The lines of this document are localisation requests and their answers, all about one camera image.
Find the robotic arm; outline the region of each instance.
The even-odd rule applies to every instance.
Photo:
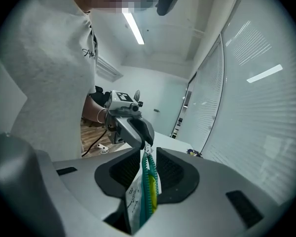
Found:
[[[142,118],[140,106],[142,104],[127,93],[112,91],[105,121],[107,130],[111,132],[109,138],[112,144],[125,141],[131,147],[139,149],[144,149],[145,141],[153,145],[154,130],[152,125]],[[111,120],[114,120],[115,128],[109,126]]]

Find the ceiling light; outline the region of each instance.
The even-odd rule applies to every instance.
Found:
[[[251,77],[251,78],[247,79],[247,81],[249,83],[252,83],[252,82],[260,80],[260,79],[262,79],[264,77],[268,77],[268,76],[270,76],[270,75],[272,75],[272,74],[274,74],[276,72],[279,72],[282,69],[283,69],[283,67],[281,66],[281,64],[276,65],[275,67],[273,67],[273,68],[271,68],[271,69],[269,69],[267,71],[264,71],[261,74],[256,75],[255,77]]]
[[[130,12],[123,12],[123,15],[126,18],[127,23],[129,24],[130,28],[132,29],[133,34],[135,35],[135,38],[136,38],[138,44],[139,45],[145,44],[144,40],[143,40],[143,37],[140,34],[140,31],[138,29],[138,26],[136,25],[136,22],[135,22],[135,19],[134,19],[133,15]]]

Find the person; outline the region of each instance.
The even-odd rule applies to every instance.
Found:
[[[106,117],[88,96],[95,92],[98,58],[90,11],[138,1],[21,0],[14,7],[0,30],[0,65],[27,100],[12,135],[52,161],[81,157],[81,115],[100,123]]]

